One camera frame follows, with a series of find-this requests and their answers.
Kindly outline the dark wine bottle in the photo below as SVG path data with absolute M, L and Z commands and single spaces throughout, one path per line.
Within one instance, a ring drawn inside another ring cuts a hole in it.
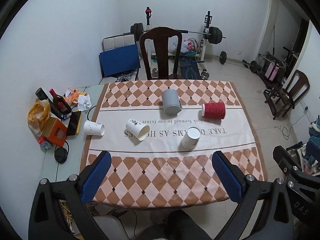
M 63 115 L 68 115 L 72 112 L 70 105 L 66 102 L 63 96 L 56 94 L 53 89 L 50 89 L 49 92 L 53 97 L 53 103 Z

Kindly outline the pile of blue clothes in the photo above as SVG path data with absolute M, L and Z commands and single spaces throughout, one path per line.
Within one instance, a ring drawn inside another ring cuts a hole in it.
M 309 139 L 301 148 L 304 173 L 319 177 L 319 116 L 309 127 Z

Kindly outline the white weight bench rack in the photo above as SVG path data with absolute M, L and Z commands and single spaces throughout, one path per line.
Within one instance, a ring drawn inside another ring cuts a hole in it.
M 146 20 L 147 20 L 147 30 L 146 30 L 146 32 L 147 32 L 147 31 L 151 30 L 151 28 L 150 28 L 151 9 L 149 7 L 147 7 L 145 13 L 146 13 Z M 208 32 L 209 27 L 211 27 L 210 26 L 211 20 L 212 20 L 212 15 L 210 15 L 210 13 L 208 13 L 204 19 L 204 31 L 203 32 L 206 32 L 206 33 Z M 204 55 L 205 55 L 205 51 L 206 51 L 206 43 L 207 42 L 208 42 L 207 40 L 202 38 L 201 43 L 200 43 L 200 48 L 201 48 L 200 62 L 201 63 L 204 62 L 203 59 L 204 59 Z M 149 59 L 151 59 L 151 52 L 148 48 L 146 48 L 146 52 L 147 52 L 148 61 L 149 61 Z

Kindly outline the barbell on floor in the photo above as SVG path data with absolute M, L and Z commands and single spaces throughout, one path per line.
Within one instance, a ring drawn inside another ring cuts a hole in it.
M 231 61 L 231 63 L 242 64 L 245 68 L 248 68 L 253 73 L 257 73 L 258 71 L 258 64 L 256 61 L 248 62 L 246 60 L 239 61 L 239 60 L 229 59 L 225 51 L 221 51 L 218 58 L 221 64 L 225 64 L 227 61 Z

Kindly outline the blue folding chair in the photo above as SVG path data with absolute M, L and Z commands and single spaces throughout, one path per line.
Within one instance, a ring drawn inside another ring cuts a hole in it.
M 133 74 L 138 80 L 140 58 L 135 35 L 126 33 L 102 40 L 99 63 L 102 78 L 116 77 L 118 81 L 129 81 Z

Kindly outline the black box behind bottle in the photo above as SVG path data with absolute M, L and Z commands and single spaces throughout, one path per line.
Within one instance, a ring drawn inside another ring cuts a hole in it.
M 45 93 L 45 91 L 42 88 L 39 88 L 35 95 L 38 97 L 39 100 L 45 100 L 49 103 L 50 106 L 50 112 L 55 115 L 60 120 L 66 120 L 71 117 L 71 113 L 69 114 L 63 114 L 52 102 L 52 100 L 48 97 L 48 95 Z

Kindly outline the black smartphone yellow case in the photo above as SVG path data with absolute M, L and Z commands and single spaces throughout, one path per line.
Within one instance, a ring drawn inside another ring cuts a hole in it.
M 79 122 L 81 118 L 81 111 L 73 112 L 70 116 L 66 136 L 74 136 L 77 134 Z

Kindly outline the white paper cup lying left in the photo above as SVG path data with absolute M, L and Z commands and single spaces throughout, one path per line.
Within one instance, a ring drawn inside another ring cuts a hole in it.
M 103 124 L 87 120 L 84 123 L 83 131 L 85 135 L 96 135 L 102 137 L 105 133 L 105 126 Z

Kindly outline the white paper cup with print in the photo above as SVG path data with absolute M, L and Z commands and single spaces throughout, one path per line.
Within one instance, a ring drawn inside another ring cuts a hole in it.
M 181 145 L 186 150 L 193 150 L 196 147 L 197 143 L 199 142 L 200 136 L 201 136 L 201 132 L 198 128 L 190 127 L 186 131 L 186 133 L 181 141 Z

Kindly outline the crumpled white tissue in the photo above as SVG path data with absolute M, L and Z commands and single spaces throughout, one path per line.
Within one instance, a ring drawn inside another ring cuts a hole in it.
M 90 110 L 92 107 L 91 98 L 88 94 L 80 94 L 77 101 L 77 108 L 81 112 Z

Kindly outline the barbell on rack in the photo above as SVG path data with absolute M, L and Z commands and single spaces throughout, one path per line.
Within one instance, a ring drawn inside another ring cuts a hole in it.
M 193 33 L 193 34 L 202 34 L 203 38 L 207 40 L 210 44 L 219 44 L 224 38 L 222 31 L 218 27 L 209 27 L 208 32 L 196 32 L 196 31 L 188 31 L 179 29 L 179 31 L 183 34 Z M 130 31 L 125 34 L 133 34 L 136 40 L 144 34 L 146 30 L 144 30 L 142 23 L 134 23 L 130 27 Z

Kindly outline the chrome dumbbell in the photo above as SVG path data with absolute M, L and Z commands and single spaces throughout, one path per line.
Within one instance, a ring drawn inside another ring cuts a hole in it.
M 206 69 L 204 69 L 204 70 L 201 72 L 200 78 L 201 78 L 201 80 L 208 80 L 208 79 L 209 79 L 209 73 L 207 72 Z

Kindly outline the dark wooden chair by door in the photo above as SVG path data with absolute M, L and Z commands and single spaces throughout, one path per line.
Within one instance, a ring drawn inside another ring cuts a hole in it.
M 274 85 L 271 89 L 265 89 L 265 103 L 269 106 L 273 115 L 273 120 L 284 117 L 287 113 L 295 109 L 295 106 L 309 91 L 310 83 L 307 76 L 300 70 L 295 70 L 287 87 Z

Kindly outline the red paper cup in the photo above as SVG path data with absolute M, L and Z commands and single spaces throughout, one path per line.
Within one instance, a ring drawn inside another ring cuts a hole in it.
M 205 118 L 222 120 L 226 115 L 226 107 L 223 102 L 204 103 L 201 114 Z

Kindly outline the white paper cup lying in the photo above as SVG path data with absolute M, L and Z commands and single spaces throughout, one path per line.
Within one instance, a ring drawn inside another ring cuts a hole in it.
M 83 131 L 85 135 L 96 135 L 102 137 L 105 133 L 105 126 L 103 124 L 87 120 L 84 123 Z
M 135 119 L 130 119 L 126 123 L 126 129 L 131 132 L 139 141 L 143 141 L 149 134 L 150 126 Z

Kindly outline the black round lid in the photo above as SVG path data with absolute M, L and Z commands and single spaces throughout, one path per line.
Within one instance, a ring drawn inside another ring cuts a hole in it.
M 68 157 L 68 151 L 63 147 L 58 147 L 54 151 L 54 159 L 57 163 L 63 164 Z

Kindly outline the white red plastic bag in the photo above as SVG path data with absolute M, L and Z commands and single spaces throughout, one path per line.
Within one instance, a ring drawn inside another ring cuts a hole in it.
M 186 54 L 189 52 L 197 52 L 197 42 L 194 38 L 190 38 L 189 36 L 182 39 L 182 45 L 180 49 L 181 54 Z

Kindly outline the blue black exercise mat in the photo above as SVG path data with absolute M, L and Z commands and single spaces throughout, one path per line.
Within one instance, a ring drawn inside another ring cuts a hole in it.
M 179 68 L 181 71 L 181 77 L 187 80 L 199 80 L 200 72 L 197 61 L 195 59 L 180 59 Z

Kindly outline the grey ribbed mug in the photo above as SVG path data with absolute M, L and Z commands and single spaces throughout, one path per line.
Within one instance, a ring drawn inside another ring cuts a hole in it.
M 177 115 L 182 110 L 178 93 L 174 89 L 167 89 L 162 93 L 162 103 L 167 115 Z

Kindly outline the pink exercise machine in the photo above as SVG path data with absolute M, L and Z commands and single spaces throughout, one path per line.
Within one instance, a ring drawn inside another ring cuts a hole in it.
M 257 74 L 267 88 L 274 85 L 283 85 L 283 79 L 287 80 L 298 60 L 300 53 L 286 47 L 283 47 L 283 49 L 287 51 L 283 60 L 277 59 L 268 51 L 265 54 L 258 54 L 261 64 L 257 68 Z

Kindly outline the yellow plastic bag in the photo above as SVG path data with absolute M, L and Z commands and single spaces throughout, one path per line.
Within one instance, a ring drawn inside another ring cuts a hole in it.
M 27 123 L 29 129 L 37 136 L 40 136 L 44 123 L 50 117 L 50 106 L 45 100 L 37 100 L 28 112 Z

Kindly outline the orange gift box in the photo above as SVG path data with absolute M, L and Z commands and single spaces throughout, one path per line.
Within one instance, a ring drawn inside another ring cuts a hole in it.
M 67 127 L 59 119 L 53 117 L 49 117 L 42 130 L 42 136 L 59 147 L 64 146 L 66 133 Z

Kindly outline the checkered brown pink tablecloth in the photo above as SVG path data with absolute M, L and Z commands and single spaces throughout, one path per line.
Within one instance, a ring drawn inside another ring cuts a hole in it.
M 174 89 L 182 104 L 167 115 L 162 93 Z M 204 103 L 223 102 L 222 120 L 205 118 Z M 126 129 L 135 119 L 150 126 L 139 141 Z M 227 81 L 156 80 L 106 84 L 92 121 L 105 133 L 86 138 L 81 168 L 102 151 L 111 154 L 111 167 L 94 200 L 110 206 L 138 209 L 183 207 L 227 199 L 215 173 L 212 154 L 221 151 L 244 174 L 267 179 L 260 145 L 235 85 Z M 186 150 L 181 141 L 190 127 L 200 130 L 199 142 Z

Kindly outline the white paper cup lying centre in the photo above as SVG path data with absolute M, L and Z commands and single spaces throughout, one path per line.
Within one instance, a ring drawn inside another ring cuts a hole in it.
M 149 134 L 150 126 L 135 119 L 130 119 L 126 123 L 126 129 L 131 132 L 139 141 L 143 141 Z

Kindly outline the orange snack wrapper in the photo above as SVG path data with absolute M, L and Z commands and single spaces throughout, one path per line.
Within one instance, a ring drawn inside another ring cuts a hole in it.
M 78 103 L 80 95 L 87 95 L 85 92 L 81 92 L 79 89 L 69 87 L 64 94 L 65 101 L 71 106 Z

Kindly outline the small blue white packet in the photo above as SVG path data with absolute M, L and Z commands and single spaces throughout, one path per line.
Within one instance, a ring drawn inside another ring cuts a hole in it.
M 43 136 L 38 138 L 38 142 L 39 142 L 40 146 L 42 146 L 43 148 L 45 148 L 47 150 L 51 149 L 52 145 L 53 145 L 46 137 L 43 137 Z

